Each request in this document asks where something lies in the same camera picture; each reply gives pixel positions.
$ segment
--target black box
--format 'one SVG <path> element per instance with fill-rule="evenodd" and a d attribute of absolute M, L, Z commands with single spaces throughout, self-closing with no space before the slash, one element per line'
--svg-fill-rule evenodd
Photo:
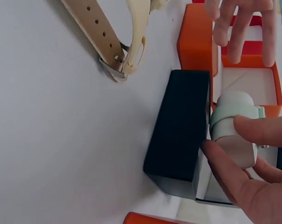
<path fill-rule="evenodd" d="M 144 161 L 144 172 L 165 193 L 193 198 L 199 146 L 210 115 L 208 71 L 173 70 Z"/>

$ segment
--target metal buckle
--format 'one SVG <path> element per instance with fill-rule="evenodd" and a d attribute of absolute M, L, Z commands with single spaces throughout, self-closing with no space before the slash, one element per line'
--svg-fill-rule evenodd
<path fill-rule="evenodd" d="M 125 50 L 126 52 L 129 51 L 130 47 L 127 47 L 126 45 L 122 44 L 121 42 L 120 42 L 120 45 L 121 45 L 121 47 L 122 47 L 123 50 Z M 100 64 L 102 65 L 102 67 L 103 67 L 106 71 L 108 71 L 108 72 L 111 74 L 111 76 L 112 76 L 116 81 L 121 82 L 121 79 L 122 79 L 122 80 L 123 80 L 123 79 L 126 79 L 126 76 L 125 76 L 124 73 L 122 73 L 122 72 L 120 72 L 120 71 L 117 71 L 117 70 L 111 68 L 101 57 L 99 57 L 99 62 L 100 62 Z"/>

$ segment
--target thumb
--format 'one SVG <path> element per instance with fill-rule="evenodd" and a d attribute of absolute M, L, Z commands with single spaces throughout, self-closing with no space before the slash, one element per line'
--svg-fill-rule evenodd
<path fill-rule="evenodd" d="M 234 127 L 247 141 L 258 145 L 282 147 L 282 117 L 250 119 L 236 116 Z"/>

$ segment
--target hand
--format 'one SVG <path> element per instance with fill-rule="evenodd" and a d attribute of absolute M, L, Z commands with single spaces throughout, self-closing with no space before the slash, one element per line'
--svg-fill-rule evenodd
<path fill-rule="evenodd" d="M 249 27 L 253 12 L 262 13 L 263 62 L 271 67 L 275 62 L 276 51 L 276 0 L 223 0 L 219 9 L 220 0 L 205 0 L 206 9 L 210 17 L 215 20 L 213 31 L 214 41 L 220 46 L 227 46 L 227 32 L 236 6 L 238 14 L 233 25 L 228 59 L 231 63 L 239 63 L 245 35 Z"/>
<path fill-rule="evenodd" d="M 282 117 L 248 119 L 237 116 L 234 127 L 247 141 L 282 147 Z M 253 169 L 265 181 L 254 180 L 216 143 L 206 140 L 202 150 L 229 200 L 239 206 L 254 224 L 282 224 L 282 170 L 258 157 Z"/>

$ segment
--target finger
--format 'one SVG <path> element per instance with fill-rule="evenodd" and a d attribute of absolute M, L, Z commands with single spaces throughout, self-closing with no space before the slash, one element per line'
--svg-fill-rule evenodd
<path fill-rule="evenodd" d="M 282 147 L 282 117 L 249 119 L 236 116 L 234 127 L 236 132 L 247 141 L 259 146 Z"/>
<path fill-rule="evenodd" d="M 272 0 L 251 1 L 251 4 L 252 4 L 251 8 L 253 8 L 255 12 L 272 10 L 274 7 L 274 2 Z"/>
<path fill-rule="evenodd" d="M 252 17 L 253 12 L 239 8 L 228 48 L 227 56 L 231 63 L 240 62 L 245 35 Z"/>
<path fill-rule="evenodd" d="M 253 169 L 259 177 L 268 183 L 280 183 L 282 180 L 282 171 L 269 165 L 260 157 L 257 157 L 257 161 L 253 166 Z"/>
<path fill-rule="evenodd" d="M 201 148 L 223 184 L 226 185 L 229 192 L 238 201 L 241 189 L 249 181 L 247 174 L 216 143 L 206 140 Z"/>
<path fill-rule="evenodd" d="M 220 17 L 215 21 L 213 39 L 216 44 L 224 47 L 228 44 L 228 29 L 236 8 L 233 0 L 223 0 L 220 7 Z"/>
<path fill-rule="evenodd" d="M 227 186 L 224 184 L 224 182 L 222 181 L 222 179 L 220 178 L 219 174 L 216 172 L 214 166 L 209 163 L 210 169 L 216 179 L 216 181 L 219 183 L 220 187 L 222 188 L 223 192 L 225 193 L 225 195 L 227 196 L 227 198 L 229 199 L 229 201 L 233 204 L 233 205 L 237 205 L 237 201 L 236 199 L 233 197 L 233 195 L 231 194 L 231 192 L 229 191 L 229 189 L 227 188 Z"/>
<path fill-rule="evenodd" d="M 263 63 L 267 67 L 273 66 L 276 55 L 276 39 L 277 39 L 277 9 L 274 1 L 272 10 L 262 12 L 262 57 Z"/>
<path fill-rule="evenodd" d="M 219 8 L 220 0 L 205 0 L 205 8 L 212 20 L 216 20 L 220 16 Z"/>

